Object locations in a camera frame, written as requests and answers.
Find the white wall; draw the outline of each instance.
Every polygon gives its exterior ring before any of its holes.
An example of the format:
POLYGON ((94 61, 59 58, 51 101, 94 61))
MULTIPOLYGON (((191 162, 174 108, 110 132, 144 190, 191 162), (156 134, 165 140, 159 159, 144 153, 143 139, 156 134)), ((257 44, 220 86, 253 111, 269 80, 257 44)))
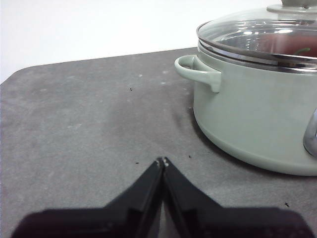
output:
POLYGON ((196 27, 278 0, 1 0, 1 82, 33 65, 194 47, 196 27))

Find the black object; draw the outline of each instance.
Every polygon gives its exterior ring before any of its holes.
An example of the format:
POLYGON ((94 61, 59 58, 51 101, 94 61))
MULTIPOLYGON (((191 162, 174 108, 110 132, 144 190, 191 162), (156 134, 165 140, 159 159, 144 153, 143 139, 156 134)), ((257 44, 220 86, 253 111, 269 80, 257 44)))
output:
POLYGON ((164 201, 182 238, 313 238, 303 218, 278 208, 223 208, 167 158, 158 158, 105 208, 46 210, 26 216, 12 238, 156 237, 164 201))

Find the countertop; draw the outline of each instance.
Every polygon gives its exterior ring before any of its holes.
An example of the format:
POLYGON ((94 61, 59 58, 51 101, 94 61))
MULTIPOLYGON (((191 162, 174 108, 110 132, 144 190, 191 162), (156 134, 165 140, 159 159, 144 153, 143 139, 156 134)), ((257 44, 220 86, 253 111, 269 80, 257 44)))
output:
MULTIPOLYGON (((174 60, 196 48, 41 65, 1 85, 1 237, 28 213, 103 207, 159 156, 225 207, 299 212, 317 234, 317 178, 278 174, 213 145, 174 60)), ((160 236, 166 224, 161 221, 160 236)))

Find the pot handle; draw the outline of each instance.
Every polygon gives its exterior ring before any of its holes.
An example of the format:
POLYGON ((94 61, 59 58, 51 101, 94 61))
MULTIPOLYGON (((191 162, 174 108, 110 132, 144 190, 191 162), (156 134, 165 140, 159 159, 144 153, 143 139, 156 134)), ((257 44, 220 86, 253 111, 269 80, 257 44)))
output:
POLYGON ((221 72, 205 65, 196 55, 179 57, 175 60, 175 68, 177 73, 182 77, 208 84, 214 93, 219 92, 221 85, 221 72), (207 70, 195 70, 193 69, 195 64, 203 64, 204 68, 207 70))
POLYGON ((317 158, 317 109, 314 111, 303 138, 304 148, 317 158))

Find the pot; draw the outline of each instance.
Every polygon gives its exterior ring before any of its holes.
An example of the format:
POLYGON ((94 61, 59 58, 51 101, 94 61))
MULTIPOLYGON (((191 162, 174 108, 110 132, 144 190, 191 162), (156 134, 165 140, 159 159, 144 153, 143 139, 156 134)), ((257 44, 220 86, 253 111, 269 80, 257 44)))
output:
POLYGON ((317 0, 245 11, 198 27, 175 61, 195 81, 194 114, 219 148, 249 164, 317 176, 317 0))

